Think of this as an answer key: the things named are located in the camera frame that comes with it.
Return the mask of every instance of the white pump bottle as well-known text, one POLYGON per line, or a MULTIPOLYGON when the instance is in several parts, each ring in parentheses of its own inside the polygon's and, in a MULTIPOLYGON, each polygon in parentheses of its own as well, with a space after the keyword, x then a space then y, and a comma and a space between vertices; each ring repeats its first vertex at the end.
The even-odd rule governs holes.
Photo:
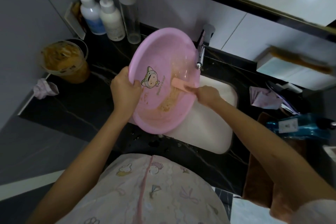
POLYGON ((100 5, 95 0, 80 0, 81 13, 86 20, 91 32, 95 35, 106 34, 102 20, 100 19, 100 5))
POLYGON ((124 39, 126 33, 120 11, 114 6, 113 0, 100 0, 100 18, 103 21, 107 36, 112 41, 124 39))

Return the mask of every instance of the person's left hand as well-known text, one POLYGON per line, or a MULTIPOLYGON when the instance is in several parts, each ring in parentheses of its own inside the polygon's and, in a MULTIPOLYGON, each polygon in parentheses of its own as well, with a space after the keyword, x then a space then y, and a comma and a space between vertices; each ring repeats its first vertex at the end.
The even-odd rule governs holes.
POLYGON ((129 120, 139 102, 142 89, 138 80, 132 85, 128 80, 128 66, 124 67, 111 82, 114 112, 129 120))

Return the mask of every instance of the hand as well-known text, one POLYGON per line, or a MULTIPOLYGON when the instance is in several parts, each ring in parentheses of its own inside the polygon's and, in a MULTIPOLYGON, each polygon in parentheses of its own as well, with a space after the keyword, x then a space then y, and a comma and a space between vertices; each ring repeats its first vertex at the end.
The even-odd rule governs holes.
POLYGON ((114 112, 129 120, 139 102, 142 90, 138 80, 132 85, 128 80, 128 67, 124 67, 111 82, 114 112))
POLYGON ((203 86, 199 88, 185 87, 188 91, 193 92, 197 96, 200 104, 211 107, 213 103, 222 100, 218 90, 214 87, 203 86))

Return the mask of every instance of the faucet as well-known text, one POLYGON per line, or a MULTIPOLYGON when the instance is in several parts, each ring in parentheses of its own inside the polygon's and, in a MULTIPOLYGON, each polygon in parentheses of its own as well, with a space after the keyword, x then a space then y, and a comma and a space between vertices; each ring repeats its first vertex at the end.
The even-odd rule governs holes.
POLYGON ((215 33, 216 29, 214 26, 210 24, 205 24, 203 26, 202 33, 197 41, 197 53, 198 53, 198 59, 196 63, 196 68, 201 69, 203 66, 203 59, 204 59, 204 51, 207 46, 209 46, 210 39, 215 33))

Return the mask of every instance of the sink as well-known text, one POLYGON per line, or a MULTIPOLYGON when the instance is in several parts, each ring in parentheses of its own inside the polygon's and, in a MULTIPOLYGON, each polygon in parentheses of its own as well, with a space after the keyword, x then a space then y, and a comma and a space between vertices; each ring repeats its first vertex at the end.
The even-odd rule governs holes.
MULTIPOLYGON (((238 97, 232 86, 201 75, 199 86, 204 85, 215 87, 223 99, 237 106, 238 97)), ((166 136, 216 154, 229 150, 232 134, 230 126, 217 113, 197 101, 185 120, 177 128, 165 133, 166 136)))

